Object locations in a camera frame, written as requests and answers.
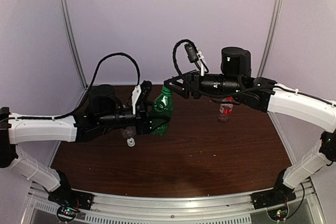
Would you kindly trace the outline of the green plastic bottle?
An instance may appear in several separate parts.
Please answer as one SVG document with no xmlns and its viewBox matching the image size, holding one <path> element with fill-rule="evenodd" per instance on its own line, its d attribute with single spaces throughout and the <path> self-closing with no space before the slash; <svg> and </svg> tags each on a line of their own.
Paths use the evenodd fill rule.
<svg viewBox="0 0 336 224">
<path fill-rule="evenodd" d="M 165 115 L 172 118 L 173 111 L 174 111 L 174 101 L 172 98 L 172 91 L 163 86 L 161 94 L 153 102 L 151 116 Z M 152 135 L 160 135 L 160 136 L 165 135 L 169 129 L 169 126 L 170 126 L 169 123 L 167 123 L 159 127 L 152 133 Z"/>
</svg>

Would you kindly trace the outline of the clear bottle red cap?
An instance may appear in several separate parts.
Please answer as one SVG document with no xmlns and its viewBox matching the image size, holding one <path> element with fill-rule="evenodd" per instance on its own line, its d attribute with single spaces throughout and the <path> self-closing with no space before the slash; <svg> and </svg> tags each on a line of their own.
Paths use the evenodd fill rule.
<svg viewBox="0 0 336 224">
<path fill-rule="evenodd" d="M 219 107 L 219 116 L 218 116 L 218 120 L 220 122 L 225 123 L 228 121 L 234 106 L 232 101 L 233 101 L 232 97 L 222 99 Z"/>
</svg>

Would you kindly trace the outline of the clear plastic bottle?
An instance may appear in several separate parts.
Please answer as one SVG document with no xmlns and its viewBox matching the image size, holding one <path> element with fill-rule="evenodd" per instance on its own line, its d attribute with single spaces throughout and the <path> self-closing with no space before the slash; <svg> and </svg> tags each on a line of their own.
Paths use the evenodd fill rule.
<svg viewBox="0 0 336 224">
<path fill-rule="evenodd" d="M 122 137 L 129 139 L 136 136 L 136 128 L 134 126 L 128 126 L 120 130 Z"/>
</svg>

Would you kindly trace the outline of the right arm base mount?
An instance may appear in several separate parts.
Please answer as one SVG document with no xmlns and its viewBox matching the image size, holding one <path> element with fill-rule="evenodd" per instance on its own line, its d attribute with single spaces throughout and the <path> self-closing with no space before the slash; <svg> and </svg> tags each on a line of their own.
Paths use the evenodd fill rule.
<svg viewBox="0 0 336 224">
<path fill-rule="evenodd" d="M 267 208 L 268 217 L 277 222 L 285 221 L 289 216 L 288 202 L 296 199 L 294 189 L 284 185 L 284 173 L 285 170 L 279 173 L 272 189 L 252 193 L 251 195 L 254 209 Z"/>
</svg>

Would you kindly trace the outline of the white flip bottle cap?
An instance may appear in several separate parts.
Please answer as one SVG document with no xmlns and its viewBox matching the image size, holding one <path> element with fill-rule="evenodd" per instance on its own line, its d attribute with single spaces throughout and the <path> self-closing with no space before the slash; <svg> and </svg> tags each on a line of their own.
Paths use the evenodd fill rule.
<svg viewBox="0 0 336 224">
<path fill-rule="evenodd" d="M 135 146 L 135 140 L 134 138 L 130 137 L 127 139 L 127 145 L 128 147 L 134 147 Z"/>
</svg>

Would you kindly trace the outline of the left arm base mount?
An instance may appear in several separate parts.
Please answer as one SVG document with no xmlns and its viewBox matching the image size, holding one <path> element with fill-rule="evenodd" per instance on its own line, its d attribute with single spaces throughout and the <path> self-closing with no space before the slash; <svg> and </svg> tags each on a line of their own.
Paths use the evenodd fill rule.
<svg viewBox="0 0 336 224">
<path fill-rule="evenodd" d="M 45 191 L 48 194 L 48 200 L 59 205 L 56 216 L 59 221 L 69 223 L 73 221 L 80 209 L 90 210 L 94 195 L 82 191 L 73 190 L 70 182 L 60 170 L 56 170 L 60 177 L 60 186 L 54 191 Z"/>
</svg>

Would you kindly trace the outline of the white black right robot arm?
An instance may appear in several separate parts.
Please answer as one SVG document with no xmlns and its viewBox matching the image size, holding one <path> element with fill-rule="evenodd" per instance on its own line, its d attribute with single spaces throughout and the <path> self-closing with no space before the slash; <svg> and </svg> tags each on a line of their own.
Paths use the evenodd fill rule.
<svg viewBox="0 0 336 224">
<path fill-rule="evenodd" d="M 335 162 L 335 102 L 289 89 L 274 80 L 251 77 L 251 54 L 239 47 L 225 47 L 221 50 L 221 73 L 210 74 L 201 71 L 181 73 L 175 65 L 178 76 L 164 81 L 161 95 L 153 105 L 154 114 L 171 118 L 167 97 L 173 93 L 188 99 L 201 96 L 210 98 L 231 98 L 262 112 L 273 112 L 291 116 L 322 128 L 324 131 L 315 147 L 303 156 L 301 161 L 284 169 L 269 192 L 272 203 L 279 204 L 306 178 L 324 165 Z"/>
</svg>

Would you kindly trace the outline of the aluminium corner post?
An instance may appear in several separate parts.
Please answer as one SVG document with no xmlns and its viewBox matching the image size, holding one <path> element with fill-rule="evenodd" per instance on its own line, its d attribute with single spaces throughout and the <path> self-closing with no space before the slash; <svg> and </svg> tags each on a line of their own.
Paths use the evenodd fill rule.
<svg viewBox="0 0 336 224">
<path fill-rule="evenodd" d="M 261 58 L 261 62 L 259 65 L 259 69 L 257 72 L 257 76 L 261 77 L 265 73 L 266 66 L 267 66 L 267 61 L 270 57 L 272 45 L 274 42 L 275 34 L 276 34 L 276 28 L 279 22 L 279 17 L 281 13 L 281 8 L 282 8 L 283 0 L 274 0 L 273 8 L 272 8 L 272 15 L 271 15 L 271 20 L 269 24 L 269 29 L 266 37 L 266 42 Z"/>
</svg>

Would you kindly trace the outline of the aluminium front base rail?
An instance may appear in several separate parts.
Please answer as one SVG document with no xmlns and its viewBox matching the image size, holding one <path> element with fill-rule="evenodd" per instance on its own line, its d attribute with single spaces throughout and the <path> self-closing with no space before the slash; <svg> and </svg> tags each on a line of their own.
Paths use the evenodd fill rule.
<svg viewBox="0 0 336 224">
<path fill-rule="evenodd" d="M 91 209 L 80 209 L 70 223 L 327 223 L 311 180 L 295 189 L 296 199 L 287 205 L 256 209 L 252 194 L 262 190 L 204 197 L 146 198 L 93 194 Z M 286 221 L 272 220 L 271 213 L 288 206 Z M 58 205 L 32 183 L 18 223 L 64 223 L 57 216 Z"/>
</svg>

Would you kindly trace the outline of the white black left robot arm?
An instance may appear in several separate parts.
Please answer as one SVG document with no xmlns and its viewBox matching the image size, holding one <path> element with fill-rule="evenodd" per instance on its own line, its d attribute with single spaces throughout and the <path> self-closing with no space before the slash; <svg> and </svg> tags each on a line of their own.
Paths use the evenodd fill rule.
<svg viewBox="0 0 336 224">
<path fill-rule="evenodd" d="M 163 109 L 149 111 L 152 84 L 148 81 L 132 91 L 130 107 L 117 98 L 112 85 L 88 89 L 82 100 L 85 109 L 60 116 L 27 116 L 1 108 L 1 168 L 16 169 L 27 179 L 55 194 L 64 205 L 76 197 L 64 173 L 41 164 L 18 147 L 36 141 L 90 142 L 112 130 L 132 128 L 137 135 L 151 134 L 169 123 L 171 115 Z"/>
</svg>

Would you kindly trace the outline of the left aluminium frame post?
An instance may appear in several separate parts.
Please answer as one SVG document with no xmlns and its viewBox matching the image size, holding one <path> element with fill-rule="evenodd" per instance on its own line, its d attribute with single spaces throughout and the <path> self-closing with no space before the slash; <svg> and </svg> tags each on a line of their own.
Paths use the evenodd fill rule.
<svg viewBox="0 0 336 224">
<path fill-rule="evenodd" d="M 65 30 L 66 30 L 66 36 L 68 39 L 68 44 L 70 47 L 70 52 L 73 58 L 75 69 L 79 77 L 79 81 L 80 81 L 82 88 L 86 89 L 87 81 L 86 81 L 85 74 L 83 72 L 82 64 L 81 64 L 79 54 L 78 54 L 76 40 L 74 37 L 72 25 L 71 25 L 71 18 L 70 18 L 68 3 L 67 3 L 67 0 L 59 0 L 59 1 L 60 1 L 61 12 L 62 12 L 63 21 L 65 25 Z"/>
</svg>

